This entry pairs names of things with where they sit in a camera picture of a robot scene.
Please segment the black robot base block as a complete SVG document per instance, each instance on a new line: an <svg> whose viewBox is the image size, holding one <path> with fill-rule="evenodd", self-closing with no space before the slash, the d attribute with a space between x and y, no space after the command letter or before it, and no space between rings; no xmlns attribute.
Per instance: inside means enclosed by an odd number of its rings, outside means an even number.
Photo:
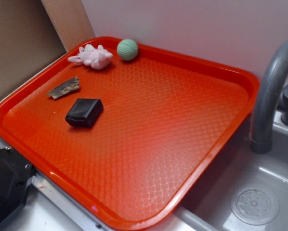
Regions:
<svg viewBox="0 0 288 231"><path fill-rule="evenodd" d="M0 149L0 228L25 207L33 173L15 149Z"/></svg>

